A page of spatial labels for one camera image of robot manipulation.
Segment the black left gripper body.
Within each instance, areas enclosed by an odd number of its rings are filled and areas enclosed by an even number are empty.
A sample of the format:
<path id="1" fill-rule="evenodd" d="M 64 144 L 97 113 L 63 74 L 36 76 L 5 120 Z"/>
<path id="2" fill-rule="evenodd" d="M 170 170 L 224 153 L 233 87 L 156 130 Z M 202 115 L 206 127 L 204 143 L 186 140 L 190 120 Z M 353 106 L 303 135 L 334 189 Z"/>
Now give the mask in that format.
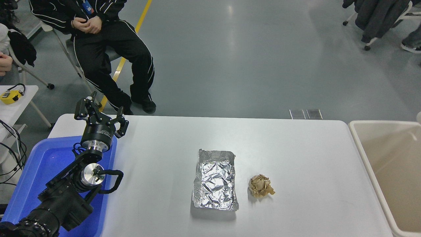
<path id="1" fill-rule="evenodd" d="M 86 127 L 81 138 L 81 144 L 87 145 L 91 141 L 99 141 L 105 145 L 111 145 L 115 131 L 115 125 L 111 123 L 108 124 L 107 121 L 102 124 L 86 120 Z"/>

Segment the person's left hand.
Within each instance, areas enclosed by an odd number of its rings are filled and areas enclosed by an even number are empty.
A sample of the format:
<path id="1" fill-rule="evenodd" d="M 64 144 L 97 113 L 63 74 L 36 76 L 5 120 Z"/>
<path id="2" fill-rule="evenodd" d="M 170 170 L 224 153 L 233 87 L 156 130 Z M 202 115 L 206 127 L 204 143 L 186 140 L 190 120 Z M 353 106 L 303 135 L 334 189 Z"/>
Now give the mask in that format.
<path id="1" fill-rule="evenodd" d="M 98 16 L 90 18 L 86 22 L 86 34 L 97 34 L 101 31 L 102 20 Z"/>

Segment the person's right hand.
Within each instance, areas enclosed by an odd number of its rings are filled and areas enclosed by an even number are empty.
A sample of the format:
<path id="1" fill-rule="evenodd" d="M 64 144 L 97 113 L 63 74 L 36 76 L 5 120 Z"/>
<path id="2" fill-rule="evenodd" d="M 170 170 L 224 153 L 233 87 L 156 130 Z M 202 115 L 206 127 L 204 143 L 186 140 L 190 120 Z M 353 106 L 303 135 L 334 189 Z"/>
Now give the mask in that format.
<path id="1" fill-rule="evenodd" d="M 77 30 L 82 31 L 82 32 L 89 31 L 89 23 L 84 18 L 75 17 L 71 21 L 71 26 L 74 29 L 77 29 Z"/>

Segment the person's hand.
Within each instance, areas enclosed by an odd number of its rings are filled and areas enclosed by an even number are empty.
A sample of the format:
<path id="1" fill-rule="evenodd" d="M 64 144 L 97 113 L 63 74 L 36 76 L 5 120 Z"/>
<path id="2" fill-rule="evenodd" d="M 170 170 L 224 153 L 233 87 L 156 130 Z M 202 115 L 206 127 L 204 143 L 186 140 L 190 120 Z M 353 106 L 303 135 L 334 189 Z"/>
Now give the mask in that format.
<path id="1" fill-rule="evenodd" d="M 7 72 L 12 70 L 12 57 L 5 54 L 0 53 L 0 76 L 5 76 Z"/>

